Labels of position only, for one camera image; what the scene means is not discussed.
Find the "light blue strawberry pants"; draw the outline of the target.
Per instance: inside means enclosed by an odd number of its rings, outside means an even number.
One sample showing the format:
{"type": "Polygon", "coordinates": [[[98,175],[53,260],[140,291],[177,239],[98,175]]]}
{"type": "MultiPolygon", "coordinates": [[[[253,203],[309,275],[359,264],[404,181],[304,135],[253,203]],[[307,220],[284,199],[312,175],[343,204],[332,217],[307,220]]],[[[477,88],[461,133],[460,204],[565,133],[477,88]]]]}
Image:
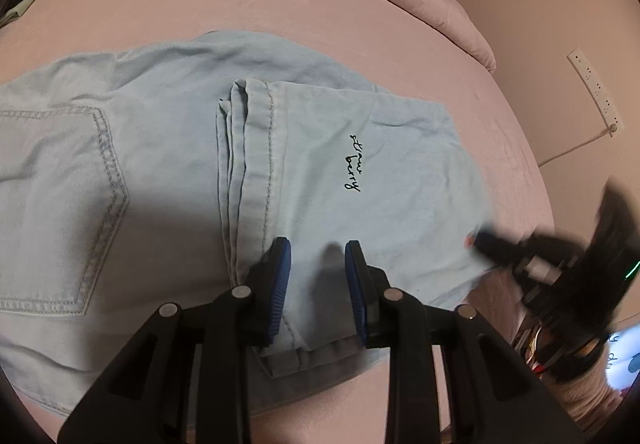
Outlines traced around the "light blue strawberry pants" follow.
{"type": "Polygon", "coordinates": [[[273,238],[293,246],[276,343],[250,356],[270,409],[386,359],[360,346],[343,248],[450,309],[494,209],[458,136],[486,68],[442,41],[409,97],[292,41],[216,32],[77,53],[1,87],[1,365],[67,414],[162,303],[212,301],[273,238]]]}

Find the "white wall power strip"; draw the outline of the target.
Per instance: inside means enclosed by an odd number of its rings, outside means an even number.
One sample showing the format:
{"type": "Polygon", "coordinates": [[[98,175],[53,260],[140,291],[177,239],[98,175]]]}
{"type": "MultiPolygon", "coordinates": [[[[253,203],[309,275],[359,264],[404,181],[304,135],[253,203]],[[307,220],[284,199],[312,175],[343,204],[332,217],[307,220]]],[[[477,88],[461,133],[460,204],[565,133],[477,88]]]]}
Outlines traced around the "white wall power strip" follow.
{"type": "Polygon", "coordinates": [[[597,106],[605,127],[608,129],[608,134],[611,137],[620,134],[625,128],[622,116],[618,112],[611,92],[602,82],[593,64],[588,60],[581,48],[576,48],[571,53],[568,53],[567,60],[574,67],[580,80],[588,90],[591,99],[597,106]]]}

